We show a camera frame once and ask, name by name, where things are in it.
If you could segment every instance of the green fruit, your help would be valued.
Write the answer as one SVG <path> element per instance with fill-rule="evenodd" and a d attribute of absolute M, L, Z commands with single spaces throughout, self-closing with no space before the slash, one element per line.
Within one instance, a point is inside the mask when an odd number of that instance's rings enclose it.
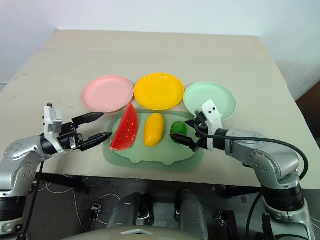
<path fill-rule="evenodd" d="M 171 125 L 170 134 L 181 134 L 183 136 L 187 136 L 187 125 L 183 121 L 175 121 Z"/>

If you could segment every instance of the toy fruit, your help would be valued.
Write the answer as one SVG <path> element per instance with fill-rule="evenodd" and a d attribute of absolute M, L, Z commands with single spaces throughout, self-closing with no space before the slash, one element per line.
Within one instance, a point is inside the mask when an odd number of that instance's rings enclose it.
<path fill-rule="evenodd" d="M 137 137 L 138 126 L 138 114 L 135 107 L 129 103 L 110 144 L 110 150 L 121 151 L 130 148 Z"/>
<path fill-rule="evenodd" d="M 164 129 L 164 117 L 159 113 L 151 114 L 144 124 L 144 144 L 147 147 L 157 145 L 164 135 Z"/>
<path fill-rule="evenodd" d="M 170 134 L 181 134 L 183 136 L 187 136 L 187 125 L 182 121 L 175 121 L 171 125 Z"/>

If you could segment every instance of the yellow plate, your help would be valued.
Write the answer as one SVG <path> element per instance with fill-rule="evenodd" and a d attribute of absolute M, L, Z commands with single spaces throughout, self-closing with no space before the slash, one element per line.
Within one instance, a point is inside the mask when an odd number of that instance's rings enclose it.
<path fill-rule="evenodd" d="M 184 97 L 183 83 L 175 76 L 156 72 L 142 77 L 134 87 L 134 97 L 147 109 L 163 111 L 177 106 Z"/>

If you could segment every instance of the pink plate rim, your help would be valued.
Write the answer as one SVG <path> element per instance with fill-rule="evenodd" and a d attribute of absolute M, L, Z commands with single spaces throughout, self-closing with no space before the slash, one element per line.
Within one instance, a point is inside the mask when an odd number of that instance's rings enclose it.
<path fill-rule="evenodd" d="M 86 90 L 86 88 L 88 87 L 89 84 L 91 84 L 92 82 L 98 81 L 99 79 L 105 78 L 105 77 L 117 77 L 117 78 L 122 78 L 122 79 L 127 80 L 127 82 L 130 83 L 130 85 L 131 85 L 131 87 L 132 87 L 132 95 L 130 96 L 129 100 L 128 100 L 122 107 L 120 107 L 120 108 L 118 108 L 118 109 L 115 109 L 115 110 L 113 110 L 113 111 L 108 111 L 108 112 L 103 111 L 103 112 L 101 112 L 101 113 L 111 114 L 111 113 L 116 113 L 116 112 L 122 110 L 123 108 L 125 108 L 125 107 L 128 105 L 128 103 L 130 103 L 130 101 L 132 100 L 132 98 L 133 98 L 133 96 L 134 96 L 135 87 L 134 87 L 134 84 L 133 84 L 128 78 L 126 78 L 126 77 L 124 77 L 124 76 L 121 76 L 121 75 L 118 75 L 118 74 L 107 74 L 107 75 L 98 76 L 98 77 L 92 79 L 90 82 L 88 82 L 88 83 L 84 86 L 84 88 L 82 89 L 82 91 L 81 91 L 81 103 L 82 103 L 82 105 L 83 105 L 86 109 L 88 109 L 88 110 L 91 111 L 91 112 L 95 112 L 95 111 L 94 111 L 93 109 L 90 109 L 89 107 L 87 107 L 87 106 L 84 104 L 84 102 L 83 102 L 83 94 L 84 94 L 84 91 Z"/>

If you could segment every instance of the robotic arm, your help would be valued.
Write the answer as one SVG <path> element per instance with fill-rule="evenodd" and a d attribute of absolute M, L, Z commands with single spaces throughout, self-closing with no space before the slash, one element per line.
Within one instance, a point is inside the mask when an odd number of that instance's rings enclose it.
<path fill-rule="evenodd" d="M 23 228 L 23 212 L 31 192 L 38 165 L 51 155 L 65 150 L 81 151 L 93 148 L 108 139 L 112 132 L 99 133 L 84 141 L 77 133 L 79 125 L 91 123 L 104 113 L 91 112 L 62 124 L 59 109 L 51 103 L 44 107 L 44 133 L 12 143 L 0 162 L 0 237 L 14 234 Z"/>
<path fill-rule="evenodd" d="M 308 204 L 300 186 L 296 152 L 276 143 L 283 142 L 268 142 L 271 139 L 258 132 L 223 129 L 221 114 L 212 100 L 199 107 L 195 114 L 196 117 L 186 123 L 197 131 L 198 142 L 177 133 L 171 137 L 193 151 L 198 148 L 225 151 L 254 170 L 261 183 L 267 212 L 262 216 L 267 239 L 315 240 Z"/>
<path fill-rule="evenodd" d="M 103 113 L 92 112 L 62 124 L 60 111 L 48 103 L 44 107 L 44 133 L 18 140 L 6 149 L 0 162 L 0 237 L 22 229 L 26 198 L 41 162 L 53 154 L 64 154 L 67 149 L 85 151 L 109 138 L 111 132 L 84 141 L 77 133 L 79 125 L 101 116 Z M 198 142 L 179 134 L 171 137 L 193 151 L 198 148 L 225 151 L 255 171 L 267 212 L 262 216 L 266 239 L 315 240 L 297 172 L 299 158 L 294 150 L 277 144 L 279 141 L 270 142 L 258 132 L 223 129 L 221 114 L 211 100 L 199 107 L 195 119 L 187 124 L 197 131 Z"/>

